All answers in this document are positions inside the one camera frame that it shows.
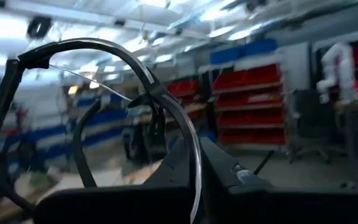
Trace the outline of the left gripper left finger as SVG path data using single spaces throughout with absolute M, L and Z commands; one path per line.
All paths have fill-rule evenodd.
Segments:
M 144 182 L 148 187 L 187 187 L 190 184 L 190 153 L 178 139 L 157 170 Z

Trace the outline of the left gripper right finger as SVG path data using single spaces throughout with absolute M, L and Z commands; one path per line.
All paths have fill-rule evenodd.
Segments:
M 203 197 L 208 224 L 263 224 L 272 184 L 240 165 L 207 137 L 200 139 Z

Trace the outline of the red bin shelf rack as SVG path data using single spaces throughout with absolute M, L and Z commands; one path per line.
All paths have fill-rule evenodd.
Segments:
M 222 72 L 214 81 L 219 140 L 285 144 L 282 72 L 277 63 Z

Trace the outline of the red storage bin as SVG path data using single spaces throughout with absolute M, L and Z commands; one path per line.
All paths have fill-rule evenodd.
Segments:
M 166 86 L 166 89 L 175 96 L 195 95 L 199 90 L 198 80 L 175 81 Z

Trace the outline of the blue storage bin row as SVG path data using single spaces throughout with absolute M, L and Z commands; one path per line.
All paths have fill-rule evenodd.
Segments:
M 113 93 L 80 97 L 73 102 L 73 117 L 80 119 L 94 104 L 101 102 L 101 109 L 91 117 L 88 124 L 99 124 L 108 121 L 123 120 L 127 117 L 124 99 Z

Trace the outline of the black office chair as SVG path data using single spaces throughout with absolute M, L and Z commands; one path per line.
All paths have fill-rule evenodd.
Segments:
M 312 151 L 316 151 L 325 163 L 331 162 L 326 145 L 336 132 L 332 107 L 322 104 L 315 90 L 294 90 L 288 114 L 290 162 Z

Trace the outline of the blue bins atop rack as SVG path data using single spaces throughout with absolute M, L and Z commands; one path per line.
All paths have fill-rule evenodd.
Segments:
M 244 57 L 274 52 L 277 48 L 278 44 L 274 39 L 259 40 L 249 44 L 212 52 L 209 55 L 209 62 L 211 65 L 224 64 Z

